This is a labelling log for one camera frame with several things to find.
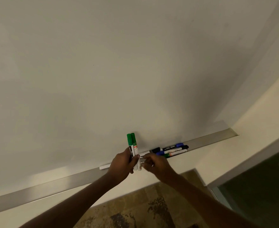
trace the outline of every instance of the green marker cap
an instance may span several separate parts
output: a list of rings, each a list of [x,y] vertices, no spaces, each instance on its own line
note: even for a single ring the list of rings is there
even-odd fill
[[[133,141],[133,143],[136,143],[135,134],[132,133],[131,136],[132,136],[132,141]]]
[[[128,138],[128,145],[130,145],[130,146],[133,145],[132,136],[130,133],[127,134],[127,138]]]

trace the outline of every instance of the black marker cap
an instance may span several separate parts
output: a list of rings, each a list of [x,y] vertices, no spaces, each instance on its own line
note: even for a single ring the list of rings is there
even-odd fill
[[[160,147],[157,147],[157,148],[151,150],[152,153],[157,153],[159,151],[160,151]]]

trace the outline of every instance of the hand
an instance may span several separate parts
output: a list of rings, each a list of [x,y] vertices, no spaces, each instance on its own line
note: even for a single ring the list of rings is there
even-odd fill
[[[169,165],[167,159],[154,153],[144,155],[146,160],[141,164],[145,170],[153,173],[161,182],[170,184],[177,176],[179,176]]]
[[[130,155],[128,147],[124,152],[118,153],[111,162],[107,175],[111,176],[115,185],[125,180],[129,173],[133,173],[133,167],[137,164],[139,154],[133,157],[132,161],[129,162]]]

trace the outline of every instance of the blue marker cap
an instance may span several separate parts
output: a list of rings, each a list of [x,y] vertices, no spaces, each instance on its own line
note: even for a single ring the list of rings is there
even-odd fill
[[[178,144],[176,144],[177,148],[178,148],[178,147],[181,147],[181,146],[183,146],[183,145],[184,145],[183,143],[178,143]]]
[[[156,153],[156,155],[163,155],[163,154],[165,154],[164,151],[160,151],[160,152],[157,152],[157,153]]]

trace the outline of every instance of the person's right hand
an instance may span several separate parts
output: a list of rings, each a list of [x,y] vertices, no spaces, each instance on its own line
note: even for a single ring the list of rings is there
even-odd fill
[[[147,153],[143,158],[146,160],[141,166],[153,173],[161,182],[170,184],[178,176],[165,157],[155,153]]]

